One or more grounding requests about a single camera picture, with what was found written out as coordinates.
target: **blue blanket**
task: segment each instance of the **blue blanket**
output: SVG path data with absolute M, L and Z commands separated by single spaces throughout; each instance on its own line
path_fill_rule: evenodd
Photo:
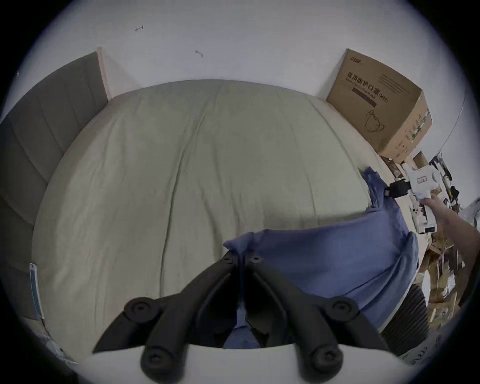
M 307 293 L 350 297 L 380 327 L 416 273 L 418 242 L 396 201 L 384 197 L 387 185 L 378 173 L 368 167 L 363 178 L 372 206 L 362 217 L 312 229 L 248 232 L 223 245 L 240 255 L 256 252 Z M 245 326 L 240 317 L 238 326 Z M 231 341 L 226 348 L 248 348 Z

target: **cable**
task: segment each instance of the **cable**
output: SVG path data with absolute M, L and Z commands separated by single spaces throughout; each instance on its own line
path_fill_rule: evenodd
M 446 142 L 448 141 L 448 139 L 450 138 L 450 135 L 452 134 L 453 130 L 455 129 L 456 127 L 456 124 L 458 123 L 458 120 L 460 119 L 460 115 L 462 114 L 462 111 L 463 111 L 463 105 L 465 104 L 465 99 L 467 98 L 467 89 L 468 89 L 468 86 L 466 85 L 465 86 L 465 95 L 463 96 L 463 102 L 462 102 L 462 108 L 460 108 L 460 113 L 458 114 L 458 117 L 455 121 L 455 124 L 453 125 L 453 128 L 452 130 L 450 131 L 450 133 L 448 134 L 447 136 L 447 139 L 444 141 L 444 143 L 442 144 L 442 146 L 440 147 L 440 149 L 438 150 L 437 154 L 435 156 L 438 156 L 438 154 L 442 151 L 442 148 L 444 147 L 444 145 L 446 144 Z

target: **mattress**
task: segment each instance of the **mattress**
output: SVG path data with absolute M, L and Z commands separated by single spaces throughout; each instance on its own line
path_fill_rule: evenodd
M 61 159 L 36 218 L 47 329 L 82 360 L 127 301 L 179 292 L 224 241 L 364 213 L 368 166 L 394 181 L 333 107 L 300 92 L 197 80 L 113 98 Z M 409 199 L 397 202 L 415 231 Z

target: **gray headboard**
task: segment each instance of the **gray headboard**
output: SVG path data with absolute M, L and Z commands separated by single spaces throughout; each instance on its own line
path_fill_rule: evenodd
M 0 124 L 0 276 L 19 315 L 36 318 L 28 270 L 48 181 L 75 137 L 107 102 L 94 52 L 35 85 Z

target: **white wall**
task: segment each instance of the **white wall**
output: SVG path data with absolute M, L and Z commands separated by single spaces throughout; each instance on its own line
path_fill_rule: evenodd
M 427 158 L 451 131 L 466 89 L 451 52 L 403 2 L 82 1 L 36 42 L 1 117 L 49 73 L 98 46 L 103 47 L 112 96 L 165 82 L 213 78 L 279 85 L 326 98 L 345 49 L 357 50 L 424 90 L 433 127 L 418 150 Z M 480 195 L 475 167 L 480 164 L 479 122 L 468 93 L 442 151 L 464 206 Z

